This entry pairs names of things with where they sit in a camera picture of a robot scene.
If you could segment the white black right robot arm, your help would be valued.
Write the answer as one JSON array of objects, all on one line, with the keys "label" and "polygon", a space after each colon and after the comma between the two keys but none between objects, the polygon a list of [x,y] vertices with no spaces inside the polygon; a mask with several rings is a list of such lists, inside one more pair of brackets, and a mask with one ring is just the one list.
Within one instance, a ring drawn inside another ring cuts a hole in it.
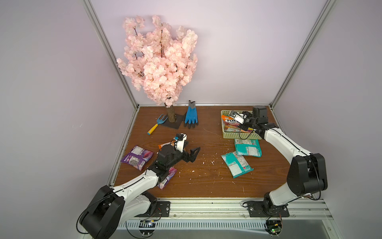
[{"label": "white black right robot arm", "polygon": [[267,215],[275,215],[284,210],[288,203],[308,195],[318,193],[328,187],[325,158],[302,148],[274,123],[268,121],[267,108],[253,107],[252,112],[237,113],[234,119],[241,129],[251,128],[276,148],[290,164],[286,183],[278,189],[266,193],[262,210]]}]

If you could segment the teal candy bag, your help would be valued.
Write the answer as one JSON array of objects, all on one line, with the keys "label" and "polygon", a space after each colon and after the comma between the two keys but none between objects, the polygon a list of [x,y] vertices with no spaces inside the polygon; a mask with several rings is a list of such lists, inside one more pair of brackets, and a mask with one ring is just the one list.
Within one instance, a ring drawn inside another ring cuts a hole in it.
[{"label": "teal candy bag", "polygon": [[221,157],[229,168],[233,178],[237,178],[254,170],[244,156],[238,155],[236,152],[227,153]]},{"label": "teal candy bag", "polygon": [[235,139],[235,150],[237,155],[261,157],[262,151],[257,139]]}]

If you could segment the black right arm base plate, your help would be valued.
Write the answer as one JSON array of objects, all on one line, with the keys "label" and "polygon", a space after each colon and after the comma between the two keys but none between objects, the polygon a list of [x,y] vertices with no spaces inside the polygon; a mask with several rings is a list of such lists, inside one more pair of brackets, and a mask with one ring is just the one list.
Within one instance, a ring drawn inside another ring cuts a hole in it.
[{"label": "black right arm base plate", "polygon": [[264,217],[289,217],[289,211],[286,205],[274,206],[265,201],[247,201],[244,203],[249,212],[250,217],[264,218]]}]

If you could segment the orange candy bag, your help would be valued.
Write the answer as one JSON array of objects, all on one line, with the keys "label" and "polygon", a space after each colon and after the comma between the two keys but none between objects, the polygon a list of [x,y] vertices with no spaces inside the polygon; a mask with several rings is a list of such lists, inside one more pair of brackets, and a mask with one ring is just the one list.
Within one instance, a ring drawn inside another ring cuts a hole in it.
[{"label": "orange candy bag", "polygon": [[171,142],[167,142],[167,143],[163,143],[163,144],[160,144],[158,145],[159,149],[161,149],[162,147],[164,147],[165,145],[171,145],[172,147],[175,146],[175,141],[171,141]]},{"label": "orange candy bag", "polygon": [[222,126],[223,126],[223,131],[224,132],[245,132],[245,133],[250,133],[253,131],[252,128],[248,128],[247,130],[243,130],[240,128],[240,123],[236,120],[234,120],[230,116],[221,116],[222,119]]}]

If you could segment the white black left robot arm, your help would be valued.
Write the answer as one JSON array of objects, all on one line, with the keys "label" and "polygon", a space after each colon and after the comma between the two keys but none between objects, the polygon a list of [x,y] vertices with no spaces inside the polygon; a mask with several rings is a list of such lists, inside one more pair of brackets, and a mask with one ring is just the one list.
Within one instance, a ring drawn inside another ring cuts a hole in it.
[{"label": "white black left robot arm", "polygon": [[82,226],[82,233],[94,239],[109,239],[122,222],[138,215],[153,215],[157,198],[149,190],[166,179],[170,168],[178,162],[194,162],[200,150],[199,147],[186,151],[170,144],[163,146],[156,160],[141,175],[114,188],[101,187],[78,217],[76,226]]}]

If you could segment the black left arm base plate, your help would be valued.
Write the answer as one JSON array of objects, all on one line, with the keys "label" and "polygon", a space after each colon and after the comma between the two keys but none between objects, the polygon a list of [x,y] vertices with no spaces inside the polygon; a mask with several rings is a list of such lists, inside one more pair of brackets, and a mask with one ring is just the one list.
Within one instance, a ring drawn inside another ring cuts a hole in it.
[{"label": "black left arm base plate", "polygon": [[144,214],[137,215],[138,218],[148,217],[164,217],[167,218],[170,215],[171,202],[170,201],[158,201],[156,204],[151,204],[148,211]]}]

